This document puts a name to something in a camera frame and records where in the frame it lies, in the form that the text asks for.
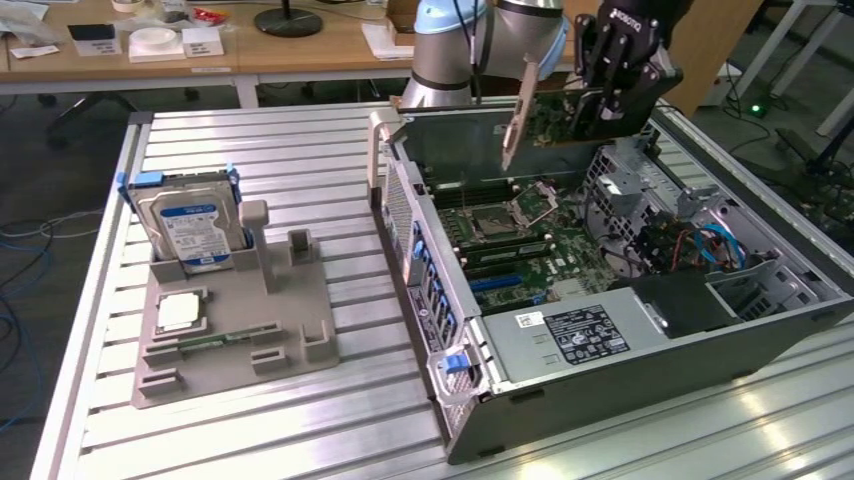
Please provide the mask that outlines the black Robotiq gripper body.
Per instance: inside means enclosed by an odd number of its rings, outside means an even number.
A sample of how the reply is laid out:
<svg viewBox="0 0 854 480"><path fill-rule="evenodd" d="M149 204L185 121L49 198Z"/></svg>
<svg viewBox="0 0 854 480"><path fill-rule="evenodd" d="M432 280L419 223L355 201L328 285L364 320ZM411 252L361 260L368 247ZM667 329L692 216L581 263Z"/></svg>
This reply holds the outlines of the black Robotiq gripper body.
<svg viewBox="0 0 854 480"><path fill-rule="evenodd" d="M597 19L626 36L628 63L644 63L658 49L670 47L672 31L687 14L692 0L603 1Z"/></svg>

